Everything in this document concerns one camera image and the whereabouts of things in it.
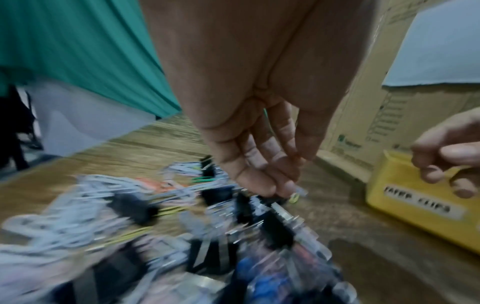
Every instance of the yellow plastic box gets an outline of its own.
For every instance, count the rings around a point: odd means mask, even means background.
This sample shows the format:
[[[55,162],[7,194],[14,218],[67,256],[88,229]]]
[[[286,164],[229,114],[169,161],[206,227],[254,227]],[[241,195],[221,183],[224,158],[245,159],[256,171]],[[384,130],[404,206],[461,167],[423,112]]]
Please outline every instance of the yellow plastic box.
[[[456,197],[448,179],[428,184],[420,179],[411,156],[384,151],[368,182],[372,207],[480,253],[480,198]]]

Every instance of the hand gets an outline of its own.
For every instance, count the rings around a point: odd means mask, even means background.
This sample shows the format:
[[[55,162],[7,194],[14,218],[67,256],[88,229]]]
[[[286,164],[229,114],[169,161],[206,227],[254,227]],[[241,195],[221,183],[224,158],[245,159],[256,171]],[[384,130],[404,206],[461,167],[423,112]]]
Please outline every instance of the hand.
[[[471,166],[450,179],[450,186],[458,197],[476,195],[480,186],[480,108],[456,114],[431,128],[411,149],[412,163],[428,183],[441,181],[452,167]]]
[[[140,5],[168,81],[216,163],[252,192],[287,197],[356,73],[376,2]]]

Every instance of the green cloth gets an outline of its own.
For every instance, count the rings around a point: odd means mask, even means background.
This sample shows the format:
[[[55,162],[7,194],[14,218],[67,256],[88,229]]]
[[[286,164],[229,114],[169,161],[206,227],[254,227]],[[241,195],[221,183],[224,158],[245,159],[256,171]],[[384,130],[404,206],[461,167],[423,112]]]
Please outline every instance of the green cloth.
[[[180,110],[137,0],[1,0],[0,31],[3,89],[43,75],[160,117]]]

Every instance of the white label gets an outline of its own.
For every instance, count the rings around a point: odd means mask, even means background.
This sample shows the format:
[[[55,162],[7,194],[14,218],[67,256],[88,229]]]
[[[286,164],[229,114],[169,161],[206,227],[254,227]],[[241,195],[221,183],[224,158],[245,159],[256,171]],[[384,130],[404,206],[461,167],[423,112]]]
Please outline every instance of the white label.
[[[445,202],[435,197],[428,197],[423,193],[396,185],[385,186],[383,193],[385,196],[450,219],[461,220],[467,211],[463,206]]]

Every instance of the wooden floor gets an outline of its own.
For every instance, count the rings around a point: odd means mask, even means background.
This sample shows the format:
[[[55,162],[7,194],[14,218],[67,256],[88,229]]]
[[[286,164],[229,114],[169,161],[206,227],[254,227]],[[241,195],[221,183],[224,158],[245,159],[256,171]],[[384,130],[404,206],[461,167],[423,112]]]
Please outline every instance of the wooden floor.
[[[183,116],[156,122],[72,157],[0,184],[0,220],[40,212],[75,183],[75,175],[159,178],[160,168],[208,154]],[[289,206],[306,219],[364,304],[480,303],[480,257],[369,208],[364,186],[320,161],[308,165],[300,186],[307,199]],[[162,233],[181,232],[175,216]]]

